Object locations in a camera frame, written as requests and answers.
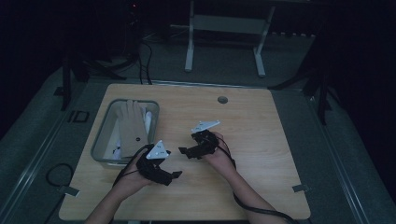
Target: wooden table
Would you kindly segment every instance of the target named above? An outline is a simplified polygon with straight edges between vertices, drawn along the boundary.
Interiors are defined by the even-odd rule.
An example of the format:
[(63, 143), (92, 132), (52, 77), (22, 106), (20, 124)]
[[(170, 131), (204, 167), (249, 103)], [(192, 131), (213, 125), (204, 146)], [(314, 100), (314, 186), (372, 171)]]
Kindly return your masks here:
[[(227, 104), (218, 102), (228, 98)], [(183, 171), (168, 186), (151, 185), (122, 203), (115, 219), (124, 220), (237, 220), (246, 219), (233, 200), (230, 187), (204, 160), (188, 160), (179, 147), (192, 147), (191, 128), (200, 120), (220, 120), (210, 131), (224, 135), (239, 173), (275, 209), (296, 219), (310, 210), (290, 154), (288, 141), (271, 92), (259, 89), (112, 84), (99, 108), (82, 151), (71, 187), (59, 216), (85, 219), (111, 189), (119, 170), (104, 168), (90, 151), (109, 103), (115, 99), (152, 100), (160, 105), (156, 141), (163, 140), (172, 154), (161, 167)]]

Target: cable on floor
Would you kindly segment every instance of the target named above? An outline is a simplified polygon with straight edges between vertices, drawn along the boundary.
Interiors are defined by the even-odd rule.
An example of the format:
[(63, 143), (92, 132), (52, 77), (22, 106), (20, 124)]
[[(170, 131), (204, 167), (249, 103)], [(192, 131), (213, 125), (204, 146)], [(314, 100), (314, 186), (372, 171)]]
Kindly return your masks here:
[[(63, 167), (63, 166), (66, 167), (66, 168), (69, 170), (69, 172), (70, 172), (70, 179), (67, 180), (66, 183), (61, 183), (61, 184), (53, 182), (53, 181), (50, 179), (51, 173), (52, 173), (55, 169), (57, 169), (57, 168), (59, 168), (59, 167)], [(53, 186), (53, 187), (60, 188), (60, 187), (62, 187), (62, 186), (69, 186), (69, 185), (70, 185), (70, 182), (72, 181), (73, 174), (74, 174), (74, 169), (73, 169), (73, 167), (72, 167), (71, 165), (69, 165), (69, 164), (67, 164), (67, 163), (58, 163), (58, 164), (54, 165), (53, 167), (51, 167), (51, 168), (47, 171), (47, 173), (46, 173), (46, 180), (47, 180), (47, 183), (49, 183), (49, 184), (50, 184), (51, 186)], [(63, 195), (61, 196), (61, 198), (58, 200), (58, 202), (57, 202), (57, 203), (55, 204), (55, 206), (52, 208), (52, 210), (50, 211), (50, 213), (49, 213), (49, 215), (47, 216), (47, 218), (46, 218), (46, 220), (45, 220), (44, 223), (48, 223), (48, 222), (50, 221), (50, 218), (52, 217), (53, 213), (56, 211), (56, 209), (59, 207), (59, 205), (61, 204), (61, 202), (64, 200), (64, 195), (65, 195), (65, 194), (63, 194)]]
[[(209, 139), (207, 139), (207, 138), (204, 138), (204, 140), (205, 140), (207, 143), (209, 143), (209, 144), (211, 144), (211, 145), (213, 145), (213, 146), (216, 146), (216, 147), (219, 148), (222, 152), (224, 152), (224, 153), (227, 155), (227, 157), (230, 159), (230, 161), (233, 163), (233, 166), (234, 166), (235, 169), (236, 169), (236, 165), (235, 165), (234, 159), (231, 157), (231, 152), (230, 152), (230, 150), (226, 150), (225, 148), (219, 146), (219, 144), (214, 143), (214, 142), (211, 142), (211, 141), (210, 141)], [(223, 139), (218, 138), (218, 140), (220, 140), (221, 142), (223, 142), (224, 145), (225, 145), (225, 146), (227, 147), (227, 149), (228, 149), (228, 146), (227, 146), (227, 144), (225, 143), (225, 141), (224, 141)], [(282, 217), (282, 218), (284, 218), (285, 220), (287, 220), (287, 221), (288, 221), (289, 223), (291, 223), (291, 224), (297, 224), (297, 223), (298, 223), (298, 222), (297, 222), (296, 220), (294, 220), (292, 217), (290, 217), (290, 216), (288, 216), (288, 215), (286, 215), (286, 214), (284, 214), (284, 213), (281, 213), (281, 212), (278, 212), (278, 211), (274, 211), (274, 210), (261, 209), (261, 208), (256, 208), (256, 207), (247, 206), (246, 204), (242, 203), (234, 193), (233, 193), (233, 198), (235, 199), (236, 203), (237, 203), (239, 206), (241, 206), (242, 208), (244, 208), (244, 209), (246, 209), (246, 210), (248, 210), (248, 211), (255, 212), (255, 213), (260, 213), (260, 214), (264, 214), (264, 215), (275, 216), (275, 217)]]
[(142, 42), (142, 45), (148, 47), (149, 49), (149, 56), (148, 56), (148, 61), (146, 65), (143, 65), (142, 63), (142, 57), (139, 54), (138, 60), (139, 60), (139, 79), (140, 79), (140, 84), (143, 85), (143, 72), (146, 72), (146, 79), (149, 85), (152, 85), (151, 78), (149, 76), (149, 63), (151, 61), (151, 56), (152, 56), (152, 48), (145, 42)]

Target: black cable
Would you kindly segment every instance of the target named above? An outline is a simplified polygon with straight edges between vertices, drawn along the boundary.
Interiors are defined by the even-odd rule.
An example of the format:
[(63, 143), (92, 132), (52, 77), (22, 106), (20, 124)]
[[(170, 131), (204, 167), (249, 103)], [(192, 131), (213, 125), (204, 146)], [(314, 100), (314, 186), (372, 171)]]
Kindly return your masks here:
[(145, 45), (146, 47), (148, 47), (148, 49), (149, 49), (148, 62), (147, 62), (147, 64), (146, 64), (146, 75), (147, 75), (147, 79), (148, 79), (148, 84), (149, 84), (149, 85), (152, 85), (151, 78), (150, 78), (150, 76), (149, 76), (149, 63), (150, 63), (150, 61), (151, 61), (152, 48), (151, 48), (147, 43), (145, 43), (145, 42), (142, 42), (142, 44)]
[[(233, 163), (233, 166), (236, 169), (236, 165), (235, 165), (234, 159), (231, 157), (231, 152), (227, 152), (224, 148), (222, 148), (218, 144), (215, 144), (215, 143), (211, 142), (207, 138), (203, 138), (203, 139), (206, 140), (207, 143), (209, 143), (209, 144), (219, 148), (221, 151), (223, 151), (227, 155), (227, 157), (231, 160), (231, 162)], [(221, 139), (221, 138), (218, 138), (218, 139), (220, 141), (222, 141), (224, 143), (224, 145), (228, 148), (227, 144), (225, 143), (225, 141), (223, 139)], [(239, 206), (241, 206), (242, 208), (244, 208), (244, 209), (246, 209), (246, 210), (248, 210), (250, 212), (260, 213), (260, 214), (264, 214), (264, 215), (271, 215), (271, 216), (276, 216), (276, 217), (282, 217), (282, 218), (286, 219), (289, 223), (292, 223), (292, 224), (296, 224), (297, 223), (293, 218), (291, 218), (290, 216), (288, 216), (288, 215), (286, 215), (284, 213), (281, 213), (281, 212), (278, 212), (278, 211), (274, 211), (274, 210), (267, 210), (267, 209), (261, 209), (261, 208), (247, 206), (246, 204), (242, 203), (234, 193), (233, 193), (233, 198), (235, 199), (236, 203)]]
[(142, 57), (139, 54), (138, 60), (139, 60), (139, 79), (140, 79), (140, 84), (143, 85), (143, 72), (146, 72), (146, 79), (148, 81), (149, 85), (152, 85), (151, 77), (149, 76), (149, 63), (151, 61), (151, 56), (152, 56), (152, 48), (145, 42), (141, 42), (142, 45), (148, 47), (149, 49), (149, 56), (148, 56), (148, 61), (146, 65), (143, 65), (142, 63)]
[(122, 176), (130, 175), (130, 174), (136, 173), (136, 172), (138, 172), (138, 171), (139, 171), (139, 170), (131, 171), (131, 172), (129, 172), (129, 173), (123, 174)]
[[(57, 184), (57, 183), (54, 183), (54, 182), (52, 182), (52, 181), (50, 180), (50, 174), (52, 173), (52, 171), (55, 170), (55, 169), (58, 168), (58, 167), (61, 167), (61, 166), (67, 167), (67, 168), (69, 169), (69, 171), (70, 171), (70, 179), (67, 181), (66, 184)], [(53, 187), (59, 188), (59, 187), (61, 187), (61, 186), (69, 186), (70, 182), (72, 181), (73, 174), (74, 174), (74, 169), (73, 169), (73, 167), (72, 167), (71, 165), (69, 165), (69, 164), (67, 164), (67, 163), (59, 163), (59, 164), (54, 165), (53, 167), (51, 167), (51, 168), (47, 171), (47, 173), (46, 173), (46, 180), (47, 180), (47, 182), (48, 182), (51, 186), (53, 186)], [(56, 209), (59, 207), (59, 205), (61, 204), (61, 202), (62, 202), (63, 200), (64, 200), (64, 194), (61, 196), (61, 198), (58, 200), (58, 202), (57, 202), (57, 203), (55, 204), (55, 206), (52, 208), (52, 210), (50, 211), (50, 213), (49, 213), (49, 215), (47, 216), (47, 218), (46, 218), (46, 220), (45, 220), (44, 223), (48, 223), (48, 222), (50, 221), (50, 218), (52, 217), (53, 213), (56, 211)]]
[(132, 173), (138, 171), (138, 170), (135, 170), (135, 171), (132, 171), (132, 172), (130, 172), (130, 173), (125, 174), (125, 171), (128, 169), (128, 166), (134, 161), (134, 159), (136, 159), (136, 157), (140, 154), (140, 152), (142, 152), (144, 149), (150, 149), (150, 148), (153, 148), (153, 147), (154, 147), (153, 144), (148, 144), (148, 145), (145, 145), (145, 146), (139, 148), (139, 149), (136, 151), (136, 153), (131, 157), (131, 159), (130, 159), (129, 162), (126, 164), (126, 166), (125, 166), (125, 167), (120, 171), (120, 173), (117, 175), (116, 180), (114, 180), (113, 187), (119, 182), (119, 180), (120, 180), (123, 176), (129, 175), (129, 174), (132, 174)]

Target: hand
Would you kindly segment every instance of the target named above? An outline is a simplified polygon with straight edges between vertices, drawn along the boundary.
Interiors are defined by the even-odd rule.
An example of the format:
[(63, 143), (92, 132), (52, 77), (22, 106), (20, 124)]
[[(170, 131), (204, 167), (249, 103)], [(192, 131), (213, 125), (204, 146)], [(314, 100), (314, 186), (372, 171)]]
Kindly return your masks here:
[(140, 153), (132, 163), (125, 167), (124, 176), (120, 178), (112, 189), (112, 191), (115, 191), (123, 200), (152, 183), (151, 180), (146, 179), (137, 171), (136, 163), (142, 154), (143, 152)]
[(219, 147), (223, 148), (225, 152), (217, 147), (215, 153), (204, 155), (203, 158), (222, 176), (229, 177), (234, 175), (236, 169), (228, 156), (230, 155), (230, 149), (225, 145), (223, 135), (215, 132), (213, 134), (219, 139)]

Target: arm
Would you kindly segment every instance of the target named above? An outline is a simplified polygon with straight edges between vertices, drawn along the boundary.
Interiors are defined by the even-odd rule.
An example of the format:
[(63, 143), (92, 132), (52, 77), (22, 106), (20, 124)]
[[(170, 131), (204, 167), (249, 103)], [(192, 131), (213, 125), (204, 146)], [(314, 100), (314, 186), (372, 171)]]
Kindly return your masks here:
[[(137, 171), (136, 158), (131, 165), (128, 165), (125, 174)], [(129, 196), (137, 193), (140, 189), (149, 185), (150, 180), (147, 180), (139, 172), (130, 173), (123, 176), (119, 182), (108, 192), (105, 198), (99, 202), (95, 209), (91, 212), (85, 223), (109, 223), (111, 218), (114, 217), (121, 203)]]
[[(219, 133), (214, 133), (220, 140), (219, 146), (228, 150), (224, 142), (221, 141), (222, 135)], [(236, 171), (233, 167), (230, 158), (225, 155), (225, 153), (219, 149), (213, 154), (205, 155), (206, 161), (212, 165), (212, 167), (222, 175), (226, 181), (230, 184), (233, 193), (238, 197), (238, 199), (250, 207), (256, 207), (266, 210), (274, 210), (275, 208), (264, 200), (249, 184), (248, 182)], [(271, 223), (271, 224), (285, 224), (286, 221), (281, 217), (275, 217), (271, 215), (265, 215), (260, 213), (251, 212), (245, 210), (247, 218), (250, 223)]]

